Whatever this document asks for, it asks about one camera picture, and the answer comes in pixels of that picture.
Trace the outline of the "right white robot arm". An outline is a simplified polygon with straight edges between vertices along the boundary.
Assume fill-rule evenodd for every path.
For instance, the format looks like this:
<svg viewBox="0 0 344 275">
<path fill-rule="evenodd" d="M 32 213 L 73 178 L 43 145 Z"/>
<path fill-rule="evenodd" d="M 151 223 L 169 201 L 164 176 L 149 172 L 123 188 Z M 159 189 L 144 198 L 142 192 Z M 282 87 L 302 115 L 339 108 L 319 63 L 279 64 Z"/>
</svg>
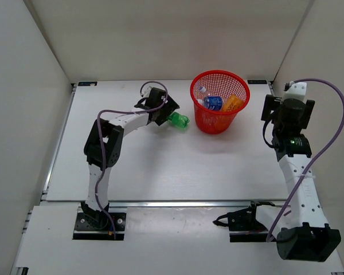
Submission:
<svg viewBox="0 0 344 275">
<path fill-rule="evenodd" d="M 229 230 L 231 242 L 275 242 L 283 260 L 325 262 L 341 242 L 317 196 L 307 128 L 315 102 L 266 95 L 261 120 L 273 125 L 272 141 L 289 196 L 282 207 L 252 201 L 246 209 L 219 216 L 213 224 Z"/>
</svg>

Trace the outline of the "large clear plastic bottle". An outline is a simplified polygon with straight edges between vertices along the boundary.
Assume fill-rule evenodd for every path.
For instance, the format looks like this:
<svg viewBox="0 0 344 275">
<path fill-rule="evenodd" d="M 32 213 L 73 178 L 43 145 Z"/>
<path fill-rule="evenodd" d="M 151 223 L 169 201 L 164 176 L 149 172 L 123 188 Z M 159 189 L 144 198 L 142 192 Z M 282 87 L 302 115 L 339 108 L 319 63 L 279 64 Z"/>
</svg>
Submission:
<svg viewBox="0 0 344 275">
<path fill-rule="evenodd" d="M 209 95 L 210 95 L 208 89 L 205 88 L 205 87 L 200 87 L 200 88 L 198 89 L 198 93 L 199 93 L 201 96 L 203 96 L 203 97 L 209 96 Z"/>
</svg>

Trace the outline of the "red mesh plastic bin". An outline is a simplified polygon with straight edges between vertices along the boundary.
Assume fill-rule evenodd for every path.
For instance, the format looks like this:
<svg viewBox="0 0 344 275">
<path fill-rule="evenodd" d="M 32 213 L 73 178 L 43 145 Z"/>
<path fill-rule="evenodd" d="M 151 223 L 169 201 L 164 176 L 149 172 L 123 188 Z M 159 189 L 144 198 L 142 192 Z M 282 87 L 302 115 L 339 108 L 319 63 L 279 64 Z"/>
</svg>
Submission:
<svg viewBox="0 0 344 275">
<path fill-rule="evenodd" d="M 232 94 L 244 100 L 244 104 L 237 110 L 230 112 L 211 111 L 206 109 L 203 104 L 205 97 L 198 93 L 200 87 L 208 89 L 210 96 L 220 96 L 225 100 Z M 214 122 L 217 115 L 229 115 L 232 121 L 249 103 L 250 90 L 248 84 L 238 75 L 225 70 L 209 70 L 196 76 L 190 84 L 190 97 L 194 105 L 194 118 L 197 127 L 204 133 L 217 135 L 223 132 L 214 130 Z"/>
</svg>

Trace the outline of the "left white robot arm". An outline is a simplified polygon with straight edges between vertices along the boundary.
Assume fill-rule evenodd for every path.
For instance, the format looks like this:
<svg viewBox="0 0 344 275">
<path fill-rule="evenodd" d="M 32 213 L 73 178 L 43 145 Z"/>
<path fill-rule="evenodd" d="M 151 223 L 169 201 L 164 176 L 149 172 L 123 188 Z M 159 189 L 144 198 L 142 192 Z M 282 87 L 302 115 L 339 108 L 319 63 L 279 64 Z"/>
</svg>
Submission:
<svg viewBox="0 0 344 275">
<path fill-rule="evenodd" d="M 113 166 L 118 162 L 123 139 L 140 127 L 162 125 L 179 108 L 167 88 L 140 88 L 140 100 L 130 111 L 99 111 L 84 146 L 89 168 L 88 195 L 81 204 L 89 223 L 96 229 L 116 231 L 109 213 L 108 185 Z"/>
</svg>

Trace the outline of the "green plastic bottle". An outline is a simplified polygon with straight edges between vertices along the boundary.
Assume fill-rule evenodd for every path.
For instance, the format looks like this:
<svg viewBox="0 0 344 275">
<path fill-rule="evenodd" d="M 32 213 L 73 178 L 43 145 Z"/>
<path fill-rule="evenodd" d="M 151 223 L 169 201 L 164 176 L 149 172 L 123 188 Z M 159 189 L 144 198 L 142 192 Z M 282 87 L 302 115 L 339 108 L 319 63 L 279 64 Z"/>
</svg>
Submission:
<svg viewBox="0 0 344 275">
<path fill-rule="evenodd" d="M 190 123 L 190 119 L 187 116 L 178 112 L 173 112 L 170 116 L 168 116 L 167 121 L 171 126 L 180 132 L 186 132 Z"/>
</svg>

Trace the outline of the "blue label clear bottle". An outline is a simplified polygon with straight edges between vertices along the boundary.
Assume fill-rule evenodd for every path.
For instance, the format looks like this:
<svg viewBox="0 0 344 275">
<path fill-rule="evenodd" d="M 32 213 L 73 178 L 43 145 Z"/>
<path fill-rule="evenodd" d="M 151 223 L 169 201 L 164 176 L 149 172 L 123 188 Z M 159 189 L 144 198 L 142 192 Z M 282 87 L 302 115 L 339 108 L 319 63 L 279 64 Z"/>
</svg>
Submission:
<svg viewBox="0 0 344 275">
<path fill-rule="evenodd" d="M 222 110 L 223 99 L 220 96 L 206 96 L 202 105 L 211 111 L 220 111 Z"/>
</svg>

